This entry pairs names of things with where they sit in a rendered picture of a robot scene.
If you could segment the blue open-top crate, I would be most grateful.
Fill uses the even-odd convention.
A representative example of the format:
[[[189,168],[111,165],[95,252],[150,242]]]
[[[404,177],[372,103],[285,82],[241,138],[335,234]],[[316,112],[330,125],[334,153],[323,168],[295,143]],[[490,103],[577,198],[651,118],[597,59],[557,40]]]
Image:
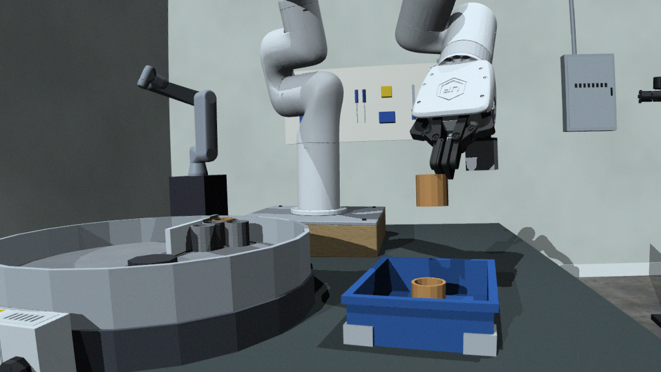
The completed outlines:
[[[425,277],[446,281],[446,299],[411,297],[411,281]],[[496,356],[495,260],[382,257],[341,303],[344,344]]]

